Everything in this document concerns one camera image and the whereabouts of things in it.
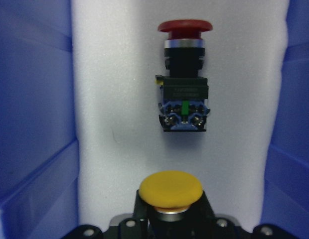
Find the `blue bin near left arm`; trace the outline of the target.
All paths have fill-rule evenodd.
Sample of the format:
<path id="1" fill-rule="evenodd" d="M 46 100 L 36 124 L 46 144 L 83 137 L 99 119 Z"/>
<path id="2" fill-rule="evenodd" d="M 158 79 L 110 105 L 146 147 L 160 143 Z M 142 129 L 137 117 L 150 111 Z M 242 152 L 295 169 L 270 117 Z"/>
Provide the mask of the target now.
<path id="1" fill-rule="evenodd" d="M 164 132 L 161 22 L 204 19 L 206 132 Z M 309 0 L 0 0 L 0 239 L 106 230 L 162 170 L 309 239 Z"/>

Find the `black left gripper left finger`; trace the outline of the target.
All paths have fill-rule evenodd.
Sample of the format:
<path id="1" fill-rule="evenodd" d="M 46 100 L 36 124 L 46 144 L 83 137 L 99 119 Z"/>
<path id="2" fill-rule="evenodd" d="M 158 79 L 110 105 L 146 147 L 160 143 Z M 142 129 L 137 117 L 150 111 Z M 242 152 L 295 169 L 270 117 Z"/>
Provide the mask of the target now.
<path id="1" fill-rule="evenodd" d="M 80 239 L 147 239 L 149 233 L 148 206 L 136 191 L 134 210 L 131 214 L 121 214 L 110 220 L 109 227 L 102 231 L 93 225 L 80 225 Z"/>

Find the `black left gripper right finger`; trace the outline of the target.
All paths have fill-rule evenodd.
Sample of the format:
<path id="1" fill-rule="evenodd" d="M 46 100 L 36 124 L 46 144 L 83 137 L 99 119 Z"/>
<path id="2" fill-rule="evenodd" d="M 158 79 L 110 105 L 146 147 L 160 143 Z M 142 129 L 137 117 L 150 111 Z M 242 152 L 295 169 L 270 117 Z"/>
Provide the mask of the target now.
<path id="1" fill-rule="evenodd" d="M 204 214 L 201 223 L 203 239 L 296 239 L 292 233 L 273 224 L 260 224 L 251 232 L 244 230 L 229 217 L 215 215 L 205 193 L 201 197 Z"/>

